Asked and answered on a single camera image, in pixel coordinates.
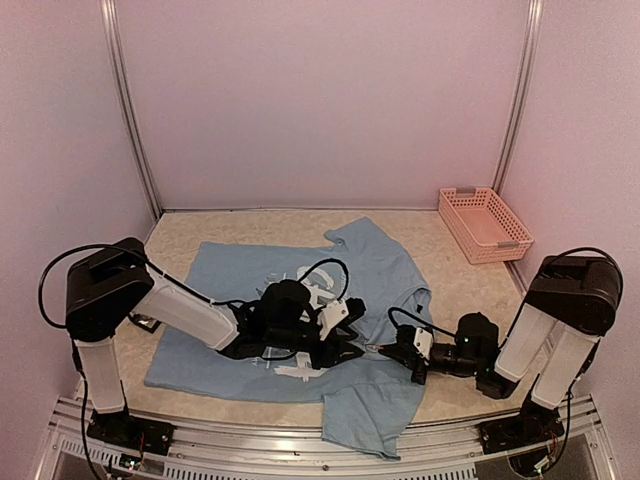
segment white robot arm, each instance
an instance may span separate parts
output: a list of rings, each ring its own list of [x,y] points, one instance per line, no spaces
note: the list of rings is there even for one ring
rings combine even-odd
[[[301,280],[273,283],[251,302],[216,302],[162,272],[137,239],[101,247],[69,268],[64,325],[73,340],[76,368],[91,387],[90,437],[127,448],[144,438],[145,451],[165,455],[171,441],[171,425],[128,413],[113,343],[117,326],[127,316],[153,318],[232,359],[262,356],[267,347],[276,347],[307,352],[313,368],[330,368],[364,353],[351,343],[357,335],[349,328],[364,314],[364,303],[342,298],[346,283],[343,292],[323,306],[312,306],[311,292]],[[47,267],[45,276],[61,258]],[[346,272],[340,260],[325,259],[301,278],[327,262],[340,264]]]
[[[568,256],[596,251],[604,257]],[[494,398],[509,397],[547,341],[554,335],[553,352],[536,379],[520,414],[480,425],[485,453],[519,448],[564,433],[558,421],[558,405],[576,378],[593,361],[601,338],[613,326],[622,297],[622,274],[606,253],[592,248],[575,249],[547,257],[534,278],[512,328],[498,347],[498,327],[480,313],[463,316],[455,343],[434,343],[433,330],[400,325],[396,343],[380,347],[380,353],[412,370],[412,380],[424,384],[428,371],[459,377],[475,377],[476,387]]]

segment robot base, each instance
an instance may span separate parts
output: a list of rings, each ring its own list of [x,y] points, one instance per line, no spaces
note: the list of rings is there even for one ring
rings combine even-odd
[[[558,409],[548,410],[527,398],[514,417],[483,422],[478,426],[485,454],[514,450],[564,435]]]
[[[166,456],[175,427],[167,422],[129,415],[129,410],[100,414],[93,412],[87,436],[137,452]]]

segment pink wall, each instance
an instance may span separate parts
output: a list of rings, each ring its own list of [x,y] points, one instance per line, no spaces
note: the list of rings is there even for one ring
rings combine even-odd
[[[76,375],[69,339],[40,319],[36,287],[57,253],[144,237],[98,2],[3,2],[0,14],[0,465],[26,478],[55,399]],[[63,272],[47,302],[62,319]]]
[[[625,296],[580,385],[593,392],[623,478],[640,471],[640,15],[633,0],[547,0],[504,197],[536,239],[519,268],[595,245],[620,263]]]
[[[435,207],[488,185],[528,2],[119,2],[167,208]]]

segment blue t-shirt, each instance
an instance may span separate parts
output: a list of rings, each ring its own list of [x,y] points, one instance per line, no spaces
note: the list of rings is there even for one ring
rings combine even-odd
[[[216,300],[254,300],[269,283],[297,279],[318,260],[339,258],[349,268],[345,298],[362,298],[367,309],[351,325],[359,334],[354,343],[366,351],[363,357],[323,370],[311,369],[305,353],[288,361],[231,360],[167,327],[145,384],[230,400],[324,402],[323,439],[398,458],[396,439],[411,422],[424,387],[412,384],[409,370],[371,346],[395,342],[386,314],[391,306],[430,322],[431,292],[406,250],[368,218],[325,236],[334,246],[203,243],[186,283]],[[340,266],[324,264],[305,282],[321,301],[329,301],[340,293],[345,278]],[[267,349],[264,356],[283,353]]]

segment metal corner post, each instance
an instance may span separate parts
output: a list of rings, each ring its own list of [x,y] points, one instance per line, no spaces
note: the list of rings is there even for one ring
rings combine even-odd
[[[122,43],[120,41],[120,32],[118,30],[118,15],[116,12],[115,0],[100,0],[102,9],[102,20],[107,36],[107,46],[109,48],[109,60],[113,69],[113,76],[116,82],[116,91],[120,99],[120,108],[122,117],[127,127],[127,134],[131,141],[131,149],[136,162],[140,181],[144,189],[145,198],[149,204],[149,209],[157,222],[162,216],[163,209],[160,204],[157,188],[153,181],[151,168],[142,146],[140,130],[136,120],[131,93],[129,91],[129,83],[127,81],[127,72],[125,69],[124,56],[122,54]]]
[[[527,100],[527,92],[531,83],[531,75],[533,73],[533,64],[535,60],[536,48],[538,46],[538,37],[540,36],[540,21],[542,18],[543,0],[529,0],[529,16],[527,18],[527,27],[522,48],[522,57],[520,59],[520,69],[518,72],[518,80],[516,90],[511,104],[511,112],[509,113],[509,123],[507,133],[502,143],[500,151],[500,161],[493,179],[492,188],[499,195],[504,189],[507,174],[513,157],[518,130],[524,107]]]

